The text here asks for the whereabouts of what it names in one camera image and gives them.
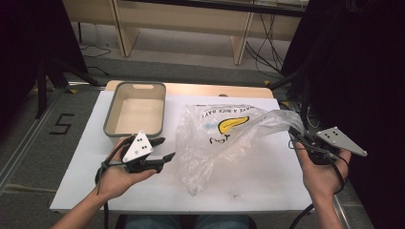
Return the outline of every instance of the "jeans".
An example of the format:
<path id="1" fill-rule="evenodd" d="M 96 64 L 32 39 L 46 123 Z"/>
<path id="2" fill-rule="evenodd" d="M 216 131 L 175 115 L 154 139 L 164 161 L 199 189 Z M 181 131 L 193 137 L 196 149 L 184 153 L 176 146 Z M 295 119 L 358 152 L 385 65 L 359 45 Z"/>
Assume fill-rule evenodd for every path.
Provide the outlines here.
<path id="1" fill-rule="evenodd" d="M 181 229 L 179 216 L 132 215 L 126 220 L 125 229 Z M 248 229 L 247 216 L 200 215 L 194 229 Z"/>

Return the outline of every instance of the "tan plastic tray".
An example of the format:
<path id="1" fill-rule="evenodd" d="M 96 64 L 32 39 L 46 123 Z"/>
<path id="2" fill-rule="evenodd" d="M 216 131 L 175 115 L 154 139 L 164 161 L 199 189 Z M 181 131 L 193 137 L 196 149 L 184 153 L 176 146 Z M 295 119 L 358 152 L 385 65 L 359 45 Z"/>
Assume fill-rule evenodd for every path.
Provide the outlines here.
<path id="1" fill-rule="evenodd" d="M 158 82 L 121 82 L 117 85 L 104 123 L 113 141 L 136 135 L 160 135 L 163 128 L 166 87 Z"/>

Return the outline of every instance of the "hand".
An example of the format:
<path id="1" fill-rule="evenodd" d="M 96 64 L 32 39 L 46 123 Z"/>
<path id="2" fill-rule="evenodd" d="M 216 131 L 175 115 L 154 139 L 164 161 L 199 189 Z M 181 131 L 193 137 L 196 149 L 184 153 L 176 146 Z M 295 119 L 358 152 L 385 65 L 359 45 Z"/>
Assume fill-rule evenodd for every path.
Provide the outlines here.
<path id="1" fill-rule="evenodd" d="M 115 146 L 115 148 L 122 142 L 121 139 Z M 113 157 L 112 162 L 121 162 L 120 155 L 122 153 L 122 148 L 118 150 L 116 155 Z M 101 176 L 101 185 L 99 187 L 99 195 L 105 200 L 111 198 L 120 197 L 124 194 L 132 185 L 141 182 L 152 175 L 154 175 L 156 170 L 147 170 L 138 174 L 129 174 L 124 168 L 120 166 L 111 166 L 108 168 Z"/>
<path id="2" fill-rule="evenodd" d="M 340 187 L 340 181 L 330 165 L 316 165 L 310 159 L 307 150 L 304 146 L 297 142 L 297 155 L 301 163 L 301 168 L 304 174 L 304 185 L 309 191 L 313 201 L 320 199 L 329 199 Z M 339 155 L 348 163 L 352 154 L 349 151 L 342 150 Z M 343 178 L 348 176 L 348 165 L 339 159 L 335 162 Z"/>

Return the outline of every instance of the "clear plastic bag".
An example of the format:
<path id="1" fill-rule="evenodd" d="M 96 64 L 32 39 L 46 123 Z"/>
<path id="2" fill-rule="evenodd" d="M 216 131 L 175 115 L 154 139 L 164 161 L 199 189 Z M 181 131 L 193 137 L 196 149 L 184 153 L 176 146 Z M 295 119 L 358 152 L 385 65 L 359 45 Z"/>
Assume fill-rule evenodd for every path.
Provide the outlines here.
<path id="1" fill-rule="evenodd" d="M 237 162 L 248 153 L 253 137 L 289 127 L 304 133 L 300 116 L 291 111 L 267 112 L 249 105 L 186 106 L 176 132 L 179 177 L 195 196 L 206 188 L 217 158 Z"/>

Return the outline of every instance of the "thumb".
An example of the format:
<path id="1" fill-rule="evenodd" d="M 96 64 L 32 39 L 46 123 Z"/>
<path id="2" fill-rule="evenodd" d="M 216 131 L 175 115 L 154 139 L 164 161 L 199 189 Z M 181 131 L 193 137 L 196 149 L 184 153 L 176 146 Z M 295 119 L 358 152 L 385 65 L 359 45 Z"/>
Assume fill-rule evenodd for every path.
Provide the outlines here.
<path id="1" fill-rule="evenodd" d="M 146 170 L 146 171 L 143 171 L 138 174 L 131 174 L 130 176 L 131 176 L 132 183 L 135 184 L 135 183 L 141 182 L 141 181 L 153 176 L 156 172 L 157 172 L 156 170 Z"/>
<path id="2" fill-rule="evenodd" d="M 301 144 L 300 142 L 295 143 L 295 149 L 297 150 L 297 155 L 301 166 L 313 164 L 303 144 Z"/>

